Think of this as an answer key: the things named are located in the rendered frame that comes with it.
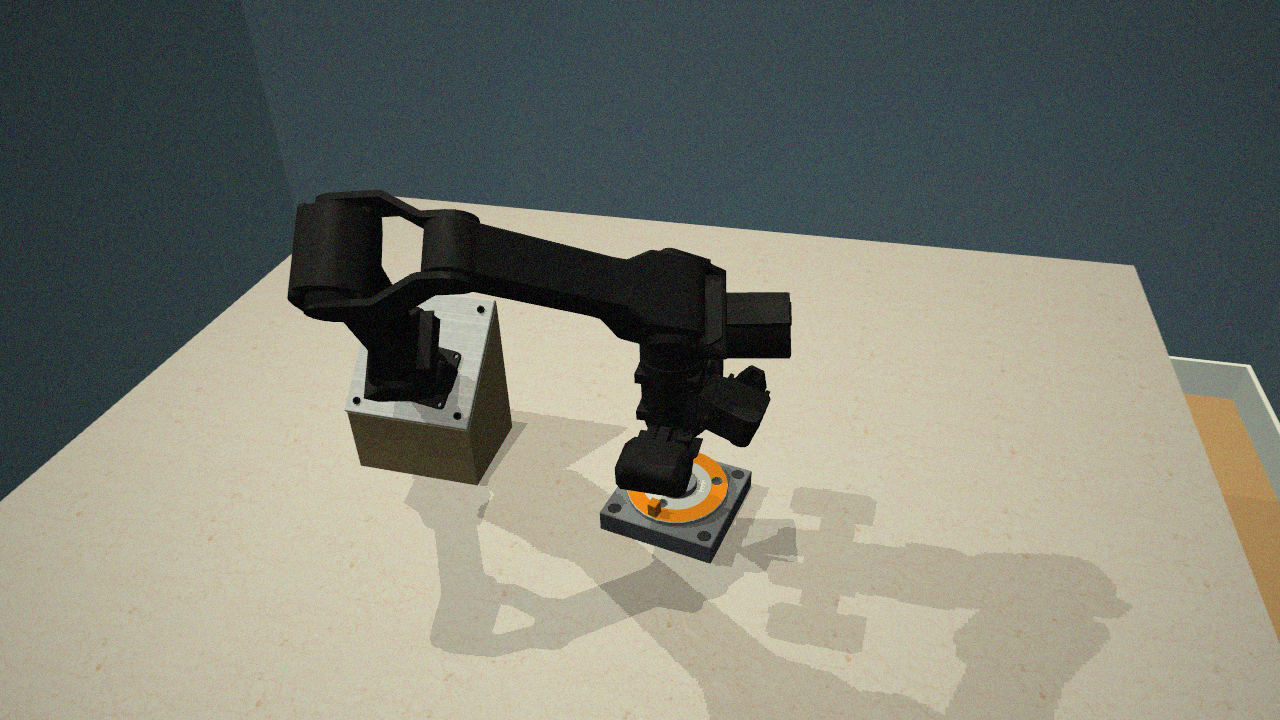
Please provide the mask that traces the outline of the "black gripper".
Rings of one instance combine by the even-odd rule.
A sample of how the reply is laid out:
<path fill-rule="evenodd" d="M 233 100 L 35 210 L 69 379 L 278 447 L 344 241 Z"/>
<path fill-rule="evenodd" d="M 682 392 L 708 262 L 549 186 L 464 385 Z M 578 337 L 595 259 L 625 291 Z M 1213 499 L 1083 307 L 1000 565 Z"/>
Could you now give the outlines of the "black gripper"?
<path fill-rule="evenodd" d="M 678 372 L 663 372 L 637 364 L 634 380 L 641 384 L 643 398 L 636 419 L 646 423 L 646 430 L 628 439 L 614 466 L 614 480 L 620 489 L 637 491 L 678 498 L 686 493 L 692 475 L 692 459 L 698 457 L 703 438 L 684 432 L 684 413 L 689 391 L 698 391 L 705 379 L 707 365 L 701 360 L 695 366 Z"/>

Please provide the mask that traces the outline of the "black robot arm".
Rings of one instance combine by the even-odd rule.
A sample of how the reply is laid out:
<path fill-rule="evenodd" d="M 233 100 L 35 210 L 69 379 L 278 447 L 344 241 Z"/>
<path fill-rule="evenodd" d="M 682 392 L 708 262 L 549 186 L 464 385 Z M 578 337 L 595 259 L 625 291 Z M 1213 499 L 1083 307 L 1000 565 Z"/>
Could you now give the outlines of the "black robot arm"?
<path fill-rule="evenodd" d="M 424 229 L 421 272 L 396 284 L 381 268 L 381 217 Z M 691 252 L 612 258 L 468 211 L 419 210 L 381 190 L 320 193 L 297 208 L 287 299 L 306 316 L 344 322 L 369 350 L 364 398 L 445 407 L 461 354 L 439 347 L 440 319 L 417 306 L 471 292 L 602 319 L 658 370 L 710 360 L 689 391 L 684 432 L 698 434 L 701 421 L 737 447 L 771 402 L 765 372 L 750 365 L 726 378 L 713 360 L 791 357 L 790 292 L 726 292 L 726 270 Z"/>

